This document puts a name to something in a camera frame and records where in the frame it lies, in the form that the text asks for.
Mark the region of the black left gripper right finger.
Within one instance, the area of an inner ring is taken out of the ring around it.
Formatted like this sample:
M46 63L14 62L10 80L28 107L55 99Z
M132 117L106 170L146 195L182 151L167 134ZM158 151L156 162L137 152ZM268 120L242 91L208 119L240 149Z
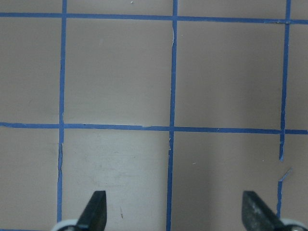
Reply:
M242 223L247 231L283 231L285 227L254 191L243 192Z

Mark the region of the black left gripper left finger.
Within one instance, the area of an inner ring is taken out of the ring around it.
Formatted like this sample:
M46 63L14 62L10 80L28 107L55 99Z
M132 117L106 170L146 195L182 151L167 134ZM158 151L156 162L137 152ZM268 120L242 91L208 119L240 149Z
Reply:
M95 191L79 217L76 227L79 231L103 231L106 222L106 192Z

